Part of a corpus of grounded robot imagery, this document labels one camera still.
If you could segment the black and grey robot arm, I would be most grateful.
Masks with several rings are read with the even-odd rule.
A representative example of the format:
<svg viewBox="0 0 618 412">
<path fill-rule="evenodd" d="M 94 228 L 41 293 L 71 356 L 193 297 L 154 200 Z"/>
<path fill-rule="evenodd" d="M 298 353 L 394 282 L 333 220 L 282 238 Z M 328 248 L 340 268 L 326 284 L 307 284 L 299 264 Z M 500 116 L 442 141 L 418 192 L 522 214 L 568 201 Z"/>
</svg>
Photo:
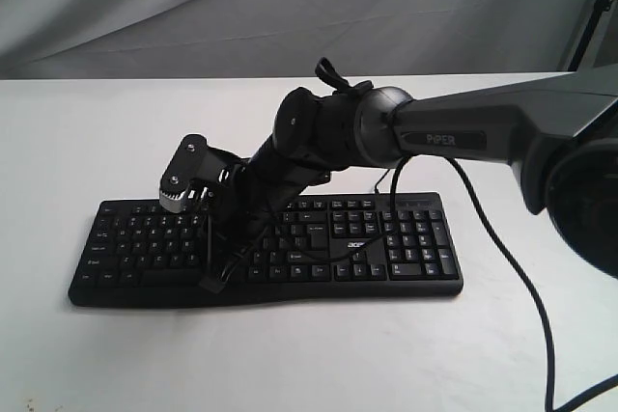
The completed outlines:
<svg viewBox="0 0 618 412">
<path fill-rule="evenodd" d="M 201 171 L 216 192 L 209 214 L 223 248 L 204 288 L 223 290 L 271 213 L 323 174 L 401 171 L 418 155 L 508 165 L 527 210 L 546 211 L 572 250 L 616 275 L 615 66 L 425 99 L 368 81 L 350 85 L 328 62 L 317 74 L 332 95 L 305 88 L 287 94 L 250 159 L 208 150 Z"/>
</svg>

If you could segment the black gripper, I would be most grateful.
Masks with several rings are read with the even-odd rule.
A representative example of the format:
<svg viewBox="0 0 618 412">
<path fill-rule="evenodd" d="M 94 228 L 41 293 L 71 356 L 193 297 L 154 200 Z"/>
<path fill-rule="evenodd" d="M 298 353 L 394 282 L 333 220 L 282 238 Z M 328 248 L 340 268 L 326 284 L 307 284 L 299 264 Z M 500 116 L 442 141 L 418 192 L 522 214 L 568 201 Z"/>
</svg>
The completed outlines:
<svg viewBox="0 0 618 412">
<path fill-rule="evenodd" d="M 329 167 L 290 159 L 273 146 L 234 160 L 225 190 L 209 200 L 209 216 L 199 229 L 199 285 L 210 293 L 225 289 L 236 270 L 248 263 L 274 213 L 307 187 L 329 182 L 330 172 Z"/>
</svg>

